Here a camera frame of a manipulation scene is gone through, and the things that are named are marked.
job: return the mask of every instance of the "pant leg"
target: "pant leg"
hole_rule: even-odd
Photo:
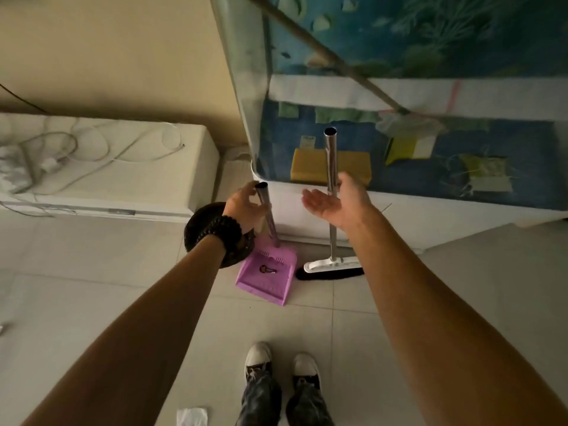
[[[290,426],[333,426],[321,392],[309,384],[300,384],[286,406]]]
[[[267,371],[254,371],[246,384],[236,426],[277,426],[282,408],[280,385]]]

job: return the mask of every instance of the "person's left hand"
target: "person's left hand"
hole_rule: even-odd
[[[249,199],[250,196],[256,194],[254,186],[257,184],[258,181],[252,180],[234,193],[229,197],[229,200],[227,200],[225,210],[223,211],[223,215],[237,220],[243,234],[250,232],[254,228],[254,225],[270,211],[269,204],[258,205],[251,203]]]

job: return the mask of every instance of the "white paper on floor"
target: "white paper on floor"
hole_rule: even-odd
[[[177,426],[207,426],[206,408],[184,408],[177,411]]]

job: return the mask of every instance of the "yellow sponge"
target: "yellow sponge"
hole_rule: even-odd
[[[308,184],[327,184],[327,162],[325,149],[296,148],[290,180]],[[337,170],[348,172],[364,185],[369,185],[372,178],[371,155],[368,152],[339,151]]]

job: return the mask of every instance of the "shoe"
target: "shoe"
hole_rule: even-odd
[[[248,383],[254,371],[268,371],[272,375],[272,352],[267,343],[255,343],[245,360],[245,381]]]
[[[314,386],[319,391],[322,390],[319,369],[316,360],[307,353],[296,354],[292,367],[292,383],[294,390],[301,384]]]

